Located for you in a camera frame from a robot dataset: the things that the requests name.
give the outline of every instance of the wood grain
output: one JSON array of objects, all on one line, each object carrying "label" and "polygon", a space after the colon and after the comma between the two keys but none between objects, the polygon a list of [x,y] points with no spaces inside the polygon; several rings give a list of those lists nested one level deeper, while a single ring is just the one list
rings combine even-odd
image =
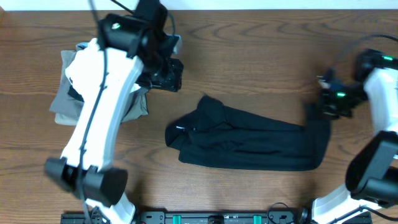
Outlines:
[{"label": "wood grain", "polygon": [[[182,164],[164,143],[168,123],[203,94],[225,105],[303,124],[302,103],[317,97],[317,75],[347,43],[372,33],[398,35],[397,11],[175,11],[185,64],[180,92],[148,93],[149,116],[121,126],[115,166],[129,171],[127,193],[140,206],[182,210],[298,207],[343,183],[349,162],[370,140],[369,107],[333,123],[322,165],[308,172],[228,170]],[[0,26],[0,223],[58,223],[79,200],[44,175],[72,127],[54,123],[61,50],[95,36],[89,12],[7,12]],[[398,56],[398,45],[364,47]],[[350,80],[355,51],[339,67]],[[398,210],[384,211],[396,214]],[[388,223],[374,218],[375,223]]]}]

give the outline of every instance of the white background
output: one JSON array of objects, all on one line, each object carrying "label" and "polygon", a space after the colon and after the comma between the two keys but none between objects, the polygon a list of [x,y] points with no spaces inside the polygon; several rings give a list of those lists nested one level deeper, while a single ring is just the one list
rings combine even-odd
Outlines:
[{"label": "white background", "polygon": [[[197,9],[398,9],[398,0],[160,0],[169,10]],[[134,9],[138,0],[120,0]],[[120,9],[95,0],[97,9]],[[87,10],[87,0],[0,0],[6,11]]]}]

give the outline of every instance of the dark garment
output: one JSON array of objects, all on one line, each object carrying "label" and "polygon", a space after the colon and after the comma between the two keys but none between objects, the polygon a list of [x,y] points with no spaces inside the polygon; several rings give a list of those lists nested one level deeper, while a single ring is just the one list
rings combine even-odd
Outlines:
[{"label": "dark garment", "polygon": [[307,125],[264,118],[224,106],[204,96],[195,111],[170,124],[166,145],[179,160],[207,167],[253,170],[312,170],[325,155],[330,121],[315,119],[307,108]]}]

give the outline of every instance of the green strip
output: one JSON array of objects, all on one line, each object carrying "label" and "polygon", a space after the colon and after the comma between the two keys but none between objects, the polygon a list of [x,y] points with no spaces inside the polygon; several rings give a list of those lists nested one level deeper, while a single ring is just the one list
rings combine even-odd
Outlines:
[{"label": "green strip", "polygon": [[253,216],[253,221],[254,224],[261,224],[261,216],[260,215]]},{"label": "green strip", "polygon": [[181,224],[181,216],[180,215],[173,216],[173,224]]}]

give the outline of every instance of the black cloth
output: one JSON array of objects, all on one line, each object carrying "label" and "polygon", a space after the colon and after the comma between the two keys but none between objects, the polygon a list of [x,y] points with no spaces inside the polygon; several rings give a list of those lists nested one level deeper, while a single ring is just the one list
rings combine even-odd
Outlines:
[{"label": "black cloth", "polygon": [[330,121],[307,107],[300,126],[224,106],[204,96],[195,111],[170,124],[168,147],[181,162],[207,167],[253,170],[312,170],[325,155]]}]

